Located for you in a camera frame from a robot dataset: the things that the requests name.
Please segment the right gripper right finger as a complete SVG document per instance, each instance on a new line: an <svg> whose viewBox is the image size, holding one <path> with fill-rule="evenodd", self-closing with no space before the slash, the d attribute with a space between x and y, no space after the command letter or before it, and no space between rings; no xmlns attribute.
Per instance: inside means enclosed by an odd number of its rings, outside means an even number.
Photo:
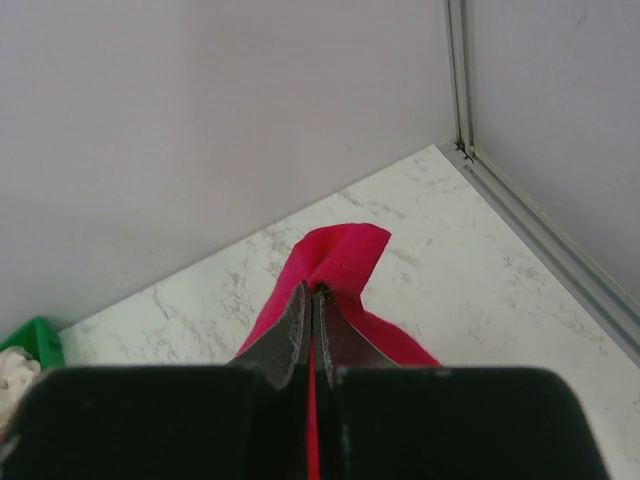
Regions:
<svg viewBox="0 0 640 480"><path fill-rule="evenodd" d="M573 390L529 367L403 367L313 299L323 479L595 479L599 450Z"/></svg>

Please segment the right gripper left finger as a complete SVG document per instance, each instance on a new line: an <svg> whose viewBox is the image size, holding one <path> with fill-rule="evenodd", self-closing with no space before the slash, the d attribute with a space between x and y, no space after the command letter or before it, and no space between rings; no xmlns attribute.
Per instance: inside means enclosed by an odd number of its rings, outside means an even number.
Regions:
<svg viewBox="0 0 640 480"><path fill-rule="evenodd" d="M304 479L311 293L223 365L45 374L1 442L5 479Z"/></svg>

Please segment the red t shirt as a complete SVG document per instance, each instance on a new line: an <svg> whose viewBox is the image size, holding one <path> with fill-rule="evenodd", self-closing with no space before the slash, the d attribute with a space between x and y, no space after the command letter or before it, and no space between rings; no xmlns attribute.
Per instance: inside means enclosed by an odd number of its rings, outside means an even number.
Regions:
<svg viewBox="0 0 640 480"><path fill-rule="evenodd" d="M339 464L331 395L339 368L436 367L409 334L368 312L361 294L390 233L368 223L306 234L291 251L271 296L233 358L263 373L293 402L289 478L322 479Z"/></svg>

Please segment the green plastic bin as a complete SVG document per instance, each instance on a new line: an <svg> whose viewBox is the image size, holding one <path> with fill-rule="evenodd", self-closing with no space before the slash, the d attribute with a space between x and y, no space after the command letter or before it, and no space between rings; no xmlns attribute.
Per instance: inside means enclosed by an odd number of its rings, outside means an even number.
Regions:
<svg viewBox="0 0 640 480"><path fill-rule="evenodd" d="M26 321L1 343L1 350L10 347L23 349L43 370L65 366L61 340L43 317Z"/></svg>

